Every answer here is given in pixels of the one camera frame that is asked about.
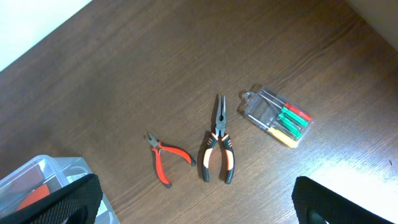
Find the brown wood tabletop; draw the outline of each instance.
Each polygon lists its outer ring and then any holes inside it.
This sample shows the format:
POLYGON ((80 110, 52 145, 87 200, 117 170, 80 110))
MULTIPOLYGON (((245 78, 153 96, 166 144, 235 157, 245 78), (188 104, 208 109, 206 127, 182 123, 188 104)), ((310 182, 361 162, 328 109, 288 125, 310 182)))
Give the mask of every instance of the brown wood tabletop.
POLYGON ((121 223, 297 223, 301 175, 398 222, 398 53, 344 1, 93 1, 0 73, 0 179, 39 154, 82 156, 121 223), (265 85, 315 124, 290 149, 238 111, 265 85), (236 158, 194 158, 216 94, 236 158))

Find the red-handled pliers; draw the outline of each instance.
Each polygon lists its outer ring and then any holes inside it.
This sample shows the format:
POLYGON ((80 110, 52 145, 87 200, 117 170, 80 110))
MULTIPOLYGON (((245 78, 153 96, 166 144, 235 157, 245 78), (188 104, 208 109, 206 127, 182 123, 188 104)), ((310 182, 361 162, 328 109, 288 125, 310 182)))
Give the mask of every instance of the red-handled pliers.
POLYGON ((160 151, 165 150, 177 154, 183 157, 191 166, 195 166, 197 162, 194 158, 187 153, 185 150, 171 146, 168 144, 164 144, 162 141, 156 140, 155 136, 151 133, 148 133, 149 137, 145 136, 145 139, 152 145, 152 150, 155 152, 155 161, 156 161, 156 173, 159 177, 160 181, 167 187, 168 189, 172 187, 172 183, 168 180, 166 175, 164 174, 162 167, 162 159, 160 158, 160 151))
POLYGON ((232 178, 234 176, 235 171, 235 156, 234 150, 232 148, 231 138, 229 134, 225 134, 225 126, 226 126, 226 109, 225 109, 225 96, 223 100, 223 95, 218 95, 218 109, 216 115, 216 131, 212 133, 209 141, 207 142, 208 148, 205 151, 205 155, 203 156, 203 166, 202 166, 202 174, 203 180, 205 182, 209 182, 209 160, 210 155, 213 148, 216 146, 218 138, 221 138, 224 150, 227 158, 227 170, 226 170, 226 179, 225 183, 230 184, 232 178))

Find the red screwdriver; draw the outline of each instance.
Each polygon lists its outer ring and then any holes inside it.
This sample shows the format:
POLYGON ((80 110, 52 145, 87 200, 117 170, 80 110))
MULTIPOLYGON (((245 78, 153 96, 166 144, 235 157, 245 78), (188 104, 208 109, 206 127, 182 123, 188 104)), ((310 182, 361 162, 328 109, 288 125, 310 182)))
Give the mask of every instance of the red screwdriver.
POLYGON ((291 105, 290 103, 288 103, 288 102, 283 102, 282 100, 280 100, 280 99, 274 97, 273 94, 271 94, 271 93, 269 93, 269 92, 267 92, 267 91, 265 91, 265 90, 263 90, 262 92, 264 92, 265 94, 269 95, 269 96, 272 97, 273 99, 279 101, 279 102, 282 103, 287 109, 291 110, 293 113, 299 115, 299 116, 302 117, 303 119, 306 119, 308 122, 311 121, 312 118, 311 118, 310 115, 304 113, 303 111, 300 111, 298 108, 296 108, 295 106, 291 105))

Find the pliers handle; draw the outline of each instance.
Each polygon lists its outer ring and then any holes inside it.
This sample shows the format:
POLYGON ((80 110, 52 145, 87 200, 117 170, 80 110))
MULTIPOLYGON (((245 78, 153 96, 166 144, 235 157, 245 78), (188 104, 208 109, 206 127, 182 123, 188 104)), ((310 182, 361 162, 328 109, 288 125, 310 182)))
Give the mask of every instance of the pliers handle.
MULTIPOLYGON (((231 138, 230 138, 229 134, 226 134, 221 140, 223 142, 224 150, 225 150, 226 158, 227 158, 227 171, 226 171, 225 183, 230 184, 232 182, 232 178, 234 176, 234 171, 235 171, 234 151, 232 148, 231 138)), ((210 135, 209 141, 207 142, 208 148, 206 149, 205 155, 203 157, 202 175, 203 175, 203 180, 205 182, 210 181, 209 160, 210 160, 211 152, 213 151, 213 148, 216 146, 217 141, 218 141, 217 135, 215 133, 212 133, 210 135)))
POLYGON ((162 143, 162 141, 158 142, 157 147, 153 147, 152 151, 155 152, 155 163, 156 163, 156 173, 157 176, 159 177, 160 181, 164 184, 165 187, 168 189, 172 187, 172 183, 168 180, 166 175, 164 174, 163 167, 162 167, 162 158, 160 157, 160 151, 165 150, 174 154, 177 154, 181 157, 183 157, 191 166, 195 166, 197 162, 194 160, 194 158, 185 150, 176 147, 176 146, 171 146, 165 143, 162 143))

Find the green object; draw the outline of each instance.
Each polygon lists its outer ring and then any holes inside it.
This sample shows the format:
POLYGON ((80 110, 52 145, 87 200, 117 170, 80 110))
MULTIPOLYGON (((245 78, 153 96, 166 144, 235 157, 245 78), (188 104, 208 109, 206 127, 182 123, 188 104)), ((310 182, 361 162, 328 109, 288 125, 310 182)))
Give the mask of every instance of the green object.
POLYGON ((280 119, 280 122, 282 123, 283 126, 285 126, 296 138, 301 137, 301 132, 294 126, 294 124, 285 117, 285 115, 280 114, 278 115, 278 118, 280 119))
POLYGON ((299 115, 293 113, 291 110, 287 109, 286 107, 283 107, 281 112, 286 114, 287 116, 289 116, 290 118, 292 118, 296 122, 298 122, 298 124, 300 124, 304 128, 308 126, 308 122, 306 120, 301 118, 299 115))

